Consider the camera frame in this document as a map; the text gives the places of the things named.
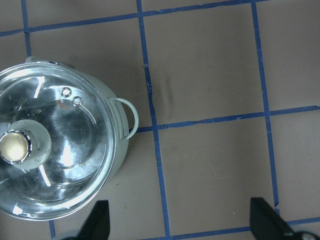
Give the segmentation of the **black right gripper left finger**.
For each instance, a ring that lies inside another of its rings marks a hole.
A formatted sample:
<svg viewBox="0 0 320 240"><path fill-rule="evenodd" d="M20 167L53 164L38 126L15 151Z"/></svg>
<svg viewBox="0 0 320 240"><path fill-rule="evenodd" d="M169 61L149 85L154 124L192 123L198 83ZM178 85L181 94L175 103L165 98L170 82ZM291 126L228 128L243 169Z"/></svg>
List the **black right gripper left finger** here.
<svg viewBox="0 0 320 240"><path fill-rule="evenodd" d="M98 200L75 240L108 240L111 231L108 200Z"/></svg>

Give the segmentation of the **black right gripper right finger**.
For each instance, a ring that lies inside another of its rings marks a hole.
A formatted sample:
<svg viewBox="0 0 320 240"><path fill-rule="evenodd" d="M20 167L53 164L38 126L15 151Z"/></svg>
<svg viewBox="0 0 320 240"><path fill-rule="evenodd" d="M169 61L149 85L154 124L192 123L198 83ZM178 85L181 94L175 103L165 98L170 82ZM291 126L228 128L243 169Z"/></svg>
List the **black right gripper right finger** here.
<svg viewBox="0 0 320 240"><path fill-rule="evenodd" d="M256 240L297 240L295 232L262 197L250 199L250 230Z"/></svg>

